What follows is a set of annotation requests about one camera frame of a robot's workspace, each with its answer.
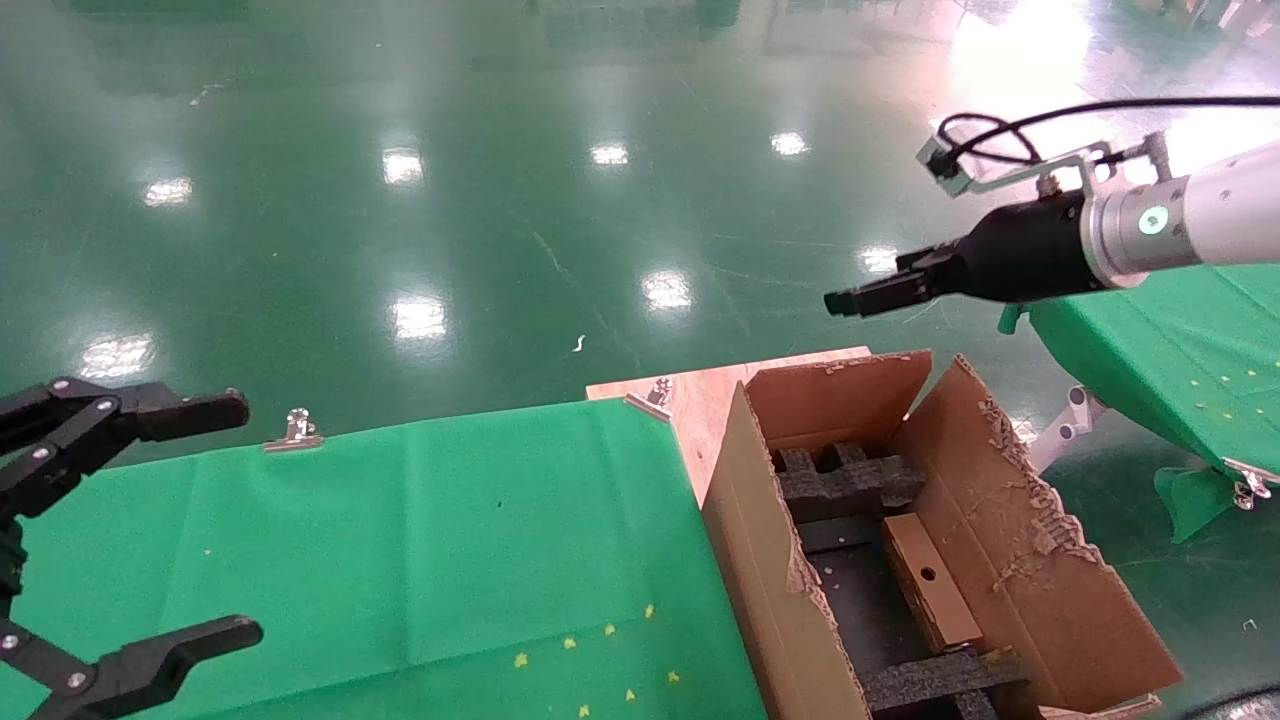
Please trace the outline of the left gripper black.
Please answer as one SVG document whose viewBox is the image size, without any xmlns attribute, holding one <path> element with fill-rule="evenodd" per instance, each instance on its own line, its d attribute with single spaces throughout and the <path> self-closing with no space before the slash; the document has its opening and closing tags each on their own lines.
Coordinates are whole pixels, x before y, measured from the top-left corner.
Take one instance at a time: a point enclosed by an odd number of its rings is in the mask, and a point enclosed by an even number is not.
<svg viewBox="0 0 1280 720">
<path fill-rule="evenodd" d="M 76 378 L 3 397 L 1 602 L 22 593 L 27 561 L 14 518 L 37 518 L 134 442 L 168 442 L 243 427 L 237 389 L 182 396 L 160 382 L 119 388 Z M 201 662 L 259 644 L 262 626 L 227 616 L 122 646 L 87 662 L 4 618 L 1 660 L 44 685 L 32 719 L 123 719 L 172 702 Z"/>
</svg>

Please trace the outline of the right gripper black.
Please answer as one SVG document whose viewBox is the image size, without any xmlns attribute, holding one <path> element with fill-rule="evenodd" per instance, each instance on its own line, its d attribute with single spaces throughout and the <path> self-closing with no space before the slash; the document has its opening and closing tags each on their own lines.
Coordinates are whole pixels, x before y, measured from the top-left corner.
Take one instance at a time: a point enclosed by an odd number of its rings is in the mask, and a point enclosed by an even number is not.
<svg viewBox="0 0 1280 720">
<path fill-rule="evenodd" d="M 826 293 L 826 311 L 868 318 L 915 307 L 942 293 L 1024 304 L 1101 290 L 1085 259 L 1084 204 L 1076 190 L 996 208 L 948 246 L 948 256 L 946 245 L 900 254 L 897 273 Z M 940 282 L 928 269 L 938 264 Z"/>
</svg>

